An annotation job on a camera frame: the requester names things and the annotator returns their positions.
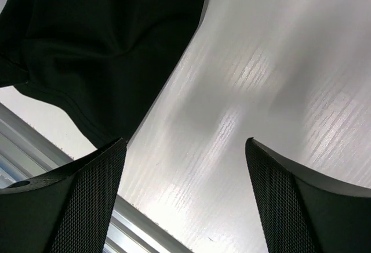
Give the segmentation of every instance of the glossy white surface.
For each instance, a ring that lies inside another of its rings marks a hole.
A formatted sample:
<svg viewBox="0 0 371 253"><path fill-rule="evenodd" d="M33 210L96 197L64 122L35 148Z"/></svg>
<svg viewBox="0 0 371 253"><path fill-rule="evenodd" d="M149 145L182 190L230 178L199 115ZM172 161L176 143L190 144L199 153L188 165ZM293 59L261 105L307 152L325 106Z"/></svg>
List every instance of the glossy white surface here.
<svg viewBox="0 0 371 253"><path fill-rule="evenodd" d="M209 0L198 32L130 143L120 195L195 253L261 253L267 248L246 167L248 137L371 187L370 4ZM21 107L10 99L7 106ZM51 128L53 119L40 121L29 109L16 113L37 130ZM75 129L63 132L77 136ZM91 149L54 142L73 156Z"/></svg>

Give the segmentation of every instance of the black cloth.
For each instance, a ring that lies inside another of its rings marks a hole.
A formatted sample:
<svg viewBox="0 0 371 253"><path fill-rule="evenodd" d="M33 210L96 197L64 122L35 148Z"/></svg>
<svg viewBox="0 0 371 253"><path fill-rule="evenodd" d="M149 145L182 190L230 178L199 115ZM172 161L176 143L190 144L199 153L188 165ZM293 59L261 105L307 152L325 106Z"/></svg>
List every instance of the black cloth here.
<svg viewBox="0 0 371 253"><path fill-rule="evenodd" d="M8 0L0 15L0 86L27 81L18 91L65 110L96 147L129 139L197 29L202 6Z"/></svg>

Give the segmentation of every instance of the table surface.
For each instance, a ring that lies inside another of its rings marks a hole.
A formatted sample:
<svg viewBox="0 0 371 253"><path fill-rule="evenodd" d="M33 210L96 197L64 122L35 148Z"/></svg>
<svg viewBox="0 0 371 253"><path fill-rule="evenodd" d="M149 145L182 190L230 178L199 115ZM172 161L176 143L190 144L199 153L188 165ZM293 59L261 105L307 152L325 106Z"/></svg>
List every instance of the table surface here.
<svg viewBox="0 0 371 253"><path fill-rule="evenodd" d="M370 1L207 0L129 143L119 194L195 253L262 253L247 138L371 187ZM79 144L44 128L51 121L31 107L41 102L23 97L19 106L14 97L12 88L0 91L0 102L67 153L93 150L73 126L59 132ZM44 115L60 111L45 107Z"/></svg>

